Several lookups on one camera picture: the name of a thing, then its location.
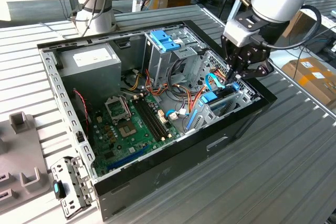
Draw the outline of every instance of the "blue tab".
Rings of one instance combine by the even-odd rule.
[[[151,31],[151,36],[153,40],[161,46],[162,50],[167,52],[167,51],[172,51],[179,49],[181,45],[176,44],[171,37],[166,34],[164,31],[159,30],[159,31]]]
[[[208,102],[208,100],[207,100],[204,96],[201,97],[201,100],[202,100],[204,103],[207,103],[207,102]]]
[[[217,96],[215,95],[214,92],[207,92],[207,93],[204,94],[202,97],[204,97],[204,98],[206,99],[206,102],[205,102],[205,103],[217,99]]]
[[[234,82],[234,83],[232,84],[232,87],[233,87],[236,91],[238,91],[238,90],[240,89],[240,86],[239,86],[239,84],[238,84],[237,82]]]
[[[54,184],[54,191],[55,191],[56,193],[58,193],[58,185],[57,185],[57,184]]]

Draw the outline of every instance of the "ram slot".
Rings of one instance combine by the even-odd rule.
[[[133,105],[156,141],[161,141],[162,138],[168,136],[165,128],[162,126],[159,119],[152,113],[152,109],[145,101],[137,100],[133,102]]]

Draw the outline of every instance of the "cardboard box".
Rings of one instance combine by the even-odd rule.
[[[291,78],[294,77],[297,62],[291,60],[282,67]],[[300,59],[295,81],[329,109],[336,108],[336,75],[317,59],[313,57]]]

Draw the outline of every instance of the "metal table surface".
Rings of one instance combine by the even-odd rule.
[[[198,6],[117,15],[122,29],[191,19],[217,43],[223,24]],[[49,24],[76,37],[69,22]],[[74,155],[36,44],[58,40],[42,25],[0,29],[0,120],[35,118],[45,163]],[[261,82],[278,100],[227,148],[113,217],[111,223],[323,223],[336,207],[335,117],[274,72]],[[1,223],[64,223],[52,191]],[[68,221],[101,223],[96,205]]]

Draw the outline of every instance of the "motherboard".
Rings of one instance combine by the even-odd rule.
[[[180,137],[151,94],[115,100],[113,106],[109,106],[108,100],[106,108],[90,114],[93,137],[90,145],[98,176]]]

